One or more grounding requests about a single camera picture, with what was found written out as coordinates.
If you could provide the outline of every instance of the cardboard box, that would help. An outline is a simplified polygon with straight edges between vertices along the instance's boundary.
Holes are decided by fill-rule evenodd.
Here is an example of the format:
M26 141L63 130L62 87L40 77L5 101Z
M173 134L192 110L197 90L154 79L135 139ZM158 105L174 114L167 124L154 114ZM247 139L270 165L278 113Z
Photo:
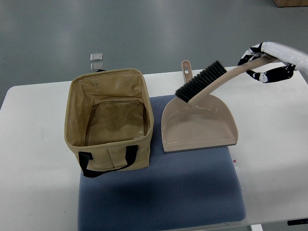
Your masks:
M278 7L308 6L308 0L274 0Z

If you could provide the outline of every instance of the white table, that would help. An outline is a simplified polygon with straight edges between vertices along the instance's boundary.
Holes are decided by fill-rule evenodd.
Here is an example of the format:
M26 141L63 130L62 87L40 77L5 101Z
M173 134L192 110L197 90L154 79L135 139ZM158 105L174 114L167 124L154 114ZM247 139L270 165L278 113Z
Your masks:
M181 72L144 77L151 97L173 94L184 82ZM6 95L0 110L1 230L77 230L80 169L64 141L69 86L16 86ZM296 72L290 80L262 84L242 74L213 94L238 127L238 143L229 149L247 216L198 228L307 218L308 85L302 76Z

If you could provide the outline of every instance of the canvas bag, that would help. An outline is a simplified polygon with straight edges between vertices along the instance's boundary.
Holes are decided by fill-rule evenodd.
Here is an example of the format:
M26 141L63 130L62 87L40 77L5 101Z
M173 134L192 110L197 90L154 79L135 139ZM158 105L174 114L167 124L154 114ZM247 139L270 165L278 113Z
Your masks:
M149 166L153 125L140 71L98 72L72 81L64 138L84 176Z

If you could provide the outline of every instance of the hand brush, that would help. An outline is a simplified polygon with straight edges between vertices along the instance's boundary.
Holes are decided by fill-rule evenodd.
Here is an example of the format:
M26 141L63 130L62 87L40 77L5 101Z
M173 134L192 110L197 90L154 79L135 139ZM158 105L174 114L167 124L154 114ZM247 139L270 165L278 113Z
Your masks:
M277 59L272 56L264 55L230 71L226 71L221 63L216 61L205 70L197 74L188 83L185 83L182 87L176 90L175 95L188 103L189 106L196 105L199 100L209 95L230 79L246 72L247 70L261 67L272 63L275 60Z

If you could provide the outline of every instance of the gray floor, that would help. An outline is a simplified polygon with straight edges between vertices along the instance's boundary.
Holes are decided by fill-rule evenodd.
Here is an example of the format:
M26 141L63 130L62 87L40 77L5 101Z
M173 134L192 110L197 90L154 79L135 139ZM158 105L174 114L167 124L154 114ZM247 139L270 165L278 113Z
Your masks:
M193 69L215 60L237 65L263 41L308 53L308 7L277 8L273 0L0 0L0 106L15 85L68 81L104 69L144 74ZM263 225L303 231L307 225ZM248 227L229 229L247 231Z

